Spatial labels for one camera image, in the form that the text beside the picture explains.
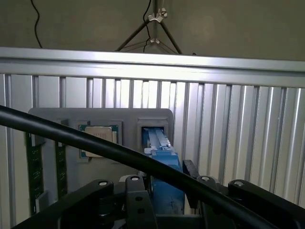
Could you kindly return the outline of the green RAM stick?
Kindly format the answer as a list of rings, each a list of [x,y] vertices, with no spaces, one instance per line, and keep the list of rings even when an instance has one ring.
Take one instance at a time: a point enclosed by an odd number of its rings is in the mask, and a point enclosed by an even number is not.
[[[66,148],[65,145],[55,142],[55,160],[57,175],[57,193],[58,199],[61,199],[68,193],[67,186],[67,167],[66,167]]]
[[[41,145],[32,145],[32,136],[26,133],[26,151],[29,174],[30,199],[35,201],[43,192],[43,167]]]

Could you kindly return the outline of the aluminium frame rail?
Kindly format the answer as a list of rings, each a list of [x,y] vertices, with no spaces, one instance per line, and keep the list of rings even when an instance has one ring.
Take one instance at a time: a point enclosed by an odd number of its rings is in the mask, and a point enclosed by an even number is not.
[[[305,62],[0,47],[0,73],[305,88]]]

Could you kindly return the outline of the metal tripod stand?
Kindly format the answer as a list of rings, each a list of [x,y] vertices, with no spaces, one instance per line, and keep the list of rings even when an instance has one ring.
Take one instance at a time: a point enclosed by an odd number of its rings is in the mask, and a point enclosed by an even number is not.
[[[142,52],[145,52],[146,49],[154,47],[156,50],[164,53],[182,54],[182,50],[164,23],[166,18],[167,10],[165,7],[159,7],[158,0],[149,0],[148,6],[142,16],[142,24],[115,50],[117,52],[132,52],[141,49]],[[157,37],[153,37],[148,28],[149,24],[153,24],[154,32],[157,32],[157,27],[160,26],[173,48],[170,48]],[[148,38],[143,42],[130,44],[130,42],[144,29],[147,31]]]

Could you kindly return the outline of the grey parts rack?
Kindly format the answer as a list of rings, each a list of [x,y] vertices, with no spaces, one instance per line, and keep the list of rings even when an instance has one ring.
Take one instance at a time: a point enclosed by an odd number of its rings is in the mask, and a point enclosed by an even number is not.
[[[143,151],[142,128],[162,127],[169,140],[173,140],[174,118],[169,109],[156,108],[32,108],[31,115],[79,130],[79,125],[118,125],[119,145]],[[41,145],[44,192],[30,202],[34,215],[58,201],[55,160],[55,141],[32,136],[32,145]],[[137,173],[136,169],[119,162],[95,156],[84,150],[65,145],[68,193],[89,182],[105,178],[118,181],[122,176]]]

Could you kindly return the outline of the CPU with silver lid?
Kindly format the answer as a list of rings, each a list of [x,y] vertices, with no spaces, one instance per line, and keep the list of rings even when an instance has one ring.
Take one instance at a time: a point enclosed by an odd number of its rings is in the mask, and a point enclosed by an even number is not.
[[[95,137],[119,143],[119,126],[118,125],[79,125],[79,130]]]

